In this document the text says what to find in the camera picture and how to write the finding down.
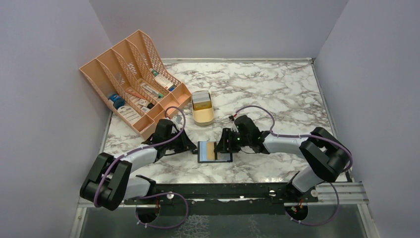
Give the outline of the black leather card holder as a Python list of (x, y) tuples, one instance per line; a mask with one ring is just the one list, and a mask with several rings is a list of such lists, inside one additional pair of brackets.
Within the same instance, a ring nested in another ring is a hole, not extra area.
[(215, 152), (216, 142), (199, 141), (197, 145), (198, 163), (231, 163), (233, 154)]

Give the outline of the yellow credit card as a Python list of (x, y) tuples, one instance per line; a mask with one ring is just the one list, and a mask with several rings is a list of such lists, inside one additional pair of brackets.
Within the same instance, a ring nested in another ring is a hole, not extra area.
[(208, 161), (214, 161), (217, 158), (217, 154), (214, 152), (214, 144), (215, 142), (206, 143), (206, 159)]

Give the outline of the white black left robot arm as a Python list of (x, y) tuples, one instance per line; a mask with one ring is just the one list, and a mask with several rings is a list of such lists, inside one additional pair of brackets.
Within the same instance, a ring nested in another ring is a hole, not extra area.
[(82, 183), (80, 197), (110, 211), (130, 198), (138, 197), (143, 203), (151, 203), (156, 196), (155, 181), (145, 176), (131, 178), (131, 173), (159, 161), (167, 151), (176, 155), (197, 150), (183, 127), (170, 119), (160, 119), (154, 133), (139, 147), (117, 157), (100, 153)]

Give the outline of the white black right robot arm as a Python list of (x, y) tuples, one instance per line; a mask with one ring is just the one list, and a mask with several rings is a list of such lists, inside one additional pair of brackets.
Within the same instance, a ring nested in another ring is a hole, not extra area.
[(224, 128), (216, 153), (237, 153), (243, 147), (257, 154), (287, 153), (304, 158), (308, 166), (299, 171), (286, 185), (286, 196), (293, 202), (303, 198), (308, 190), (322, 182), (335, 182), (352, 165), (352, 155), (323, 127), (309, 134), (277, 135), (261, 131), (247, 116), (233, 120), (232, 128)]

